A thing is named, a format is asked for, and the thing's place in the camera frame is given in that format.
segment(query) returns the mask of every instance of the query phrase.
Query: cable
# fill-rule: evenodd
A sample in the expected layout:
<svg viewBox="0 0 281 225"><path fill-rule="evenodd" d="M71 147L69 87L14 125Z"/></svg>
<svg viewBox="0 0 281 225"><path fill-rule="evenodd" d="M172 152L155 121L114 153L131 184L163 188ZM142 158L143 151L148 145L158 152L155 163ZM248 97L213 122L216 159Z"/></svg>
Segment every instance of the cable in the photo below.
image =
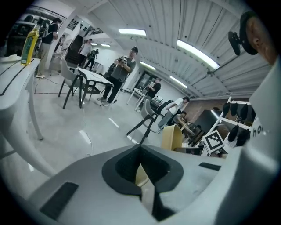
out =
<svg viewBox="0 0 281 225"><path fill-rule="evenodd" d="M49 80L50 82L52 82L52 83L54 83L54 84L62 85L62 83L56 83L56 82L54 82L54 81L52 81L52 80L50 80L50 79L48 79L48 78L46 78L46 77L44 77L44 79L47 79L47 80Z"/></svg>
<svg viewBox="0 0 281 225"><path fill-rule="evenodd" d="M89 140L90 140L90 142L91 142L91 149L92 149L92 152L91 152L91 154L86 154L86 156L92 156L93 155L93 143L92 143L92 141L91 141L91 139L90 139L90 137L89 137L89 135L88 135L88 133L87 133L87 125L86 125L86 122L85 122L85 110L84 110L84 107L82 106L82 109L83 109L83 122L84 122L84 125L85 125L85 127L84 127L84 129L85 129L85 133L87 134L87 137L89 138Z"/></svg>

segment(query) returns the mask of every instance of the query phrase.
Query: ceiling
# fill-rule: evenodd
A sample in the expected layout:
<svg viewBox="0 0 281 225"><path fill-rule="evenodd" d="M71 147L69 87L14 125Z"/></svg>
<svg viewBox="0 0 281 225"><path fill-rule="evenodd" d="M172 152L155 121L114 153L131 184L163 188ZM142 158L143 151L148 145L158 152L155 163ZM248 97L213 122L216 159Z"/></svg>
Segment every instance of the ceiling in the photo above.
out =
<svg viewBox="0 0 281 225"><path fill-rule="evenodd" d="M129 50L139 48L138 59L156 68L150 71L174 83L192 98L248 98L270 67L259 56L236 57L227 38L239 31L247 7L238 0L64 0L83 5L88 19ZM146 37L120 35L118 29L144 29ZM221 68L213 71L193 54L177 47L180 39L199 49Z"/></svg>

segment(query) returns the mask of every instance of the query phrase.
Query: white floor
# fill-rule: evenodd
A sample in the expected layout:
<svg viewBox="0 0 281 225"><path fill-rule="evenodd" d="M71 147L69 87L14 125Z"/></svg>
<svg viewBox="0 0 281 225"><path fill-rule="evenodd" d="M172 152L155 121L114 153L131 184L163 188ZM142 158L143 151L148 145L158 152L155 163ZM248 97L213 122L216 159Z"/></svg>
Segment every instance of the white floor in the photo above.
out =
<svg viewBox="0 0 281 225"><path fill-rule="evenodd" d="M78 95L74 95L69 97L63 109L68 87L63 88L58 98L63 78L60 75L46 78L52 82L36 79L34 94L36 117L44 139L37 140L31 122L29 136L35 148L56 171L88 154L95 155L141 141L146 131L144 126L130 135L131 140L126 136L142 120L140 113L134 111L137 98L132 98L127 105L130 94L120 92L117 102L105 108L95 103L98 95L92 95L90 101L86 96L83 109L80 109ZM161 134L151 132L144 144L160 146L161 137ZM25 199L48 179L17 153L0 160L0 171L8 187Z"/></svg>

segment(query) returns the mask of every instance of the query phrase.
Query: bottle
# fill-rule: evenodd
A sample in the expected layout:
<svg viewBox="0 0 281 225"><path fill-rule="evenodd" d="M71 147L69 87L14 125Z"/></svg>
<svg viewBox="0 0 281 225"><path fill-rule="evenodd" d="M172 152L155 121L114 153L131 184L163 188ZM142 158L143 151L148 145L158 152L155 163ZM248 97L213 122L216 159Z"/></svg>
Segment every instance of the bottle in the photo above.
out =
<svg viewBox="0 0 281 225"><path fill-rule="evenodd" d="M33 30L30 31L26 37L25 45L22 49L22 58L21 58L22 65L28 65L31 61L34 47L39 37L39 29L42 23L43 23L43 19L39 18Z"/></svg>

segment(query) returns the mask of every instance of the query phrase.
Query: sneaker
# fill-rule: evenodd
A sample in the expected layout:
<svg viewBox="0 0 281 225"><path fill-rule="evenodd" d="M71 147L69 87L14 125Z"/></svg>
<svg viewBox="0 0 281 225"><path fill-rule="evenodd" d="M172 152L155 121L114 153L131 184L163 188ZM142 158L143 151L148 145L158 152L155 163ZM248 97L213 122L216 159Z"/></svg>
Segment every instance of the sneaker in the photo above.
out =
<svg viewBox="0 0 281 225"><path fill-rule="evenodd" d="M105 102L105 103L102 103L102 105L103 105L103 106L105 106L105 107L108 107L108 106L110 106L110 105L111 105L111 103L109 103L109 102Z"/></svg>
<svg viewBox="0 0 281 225"><path fill-rule="evenodd" d="M44 77L45 77L44 75L41 75L41 76L40 75L36 75L36 78L42 78L43 79Z"/></svg>
<svg viewBox="0 0 281 225"><path fill-rule="evenodd" d="M97 98L98 101L101 101L101 102L106 102L106 98L104 97L101 97L101 98Z"/></svg>

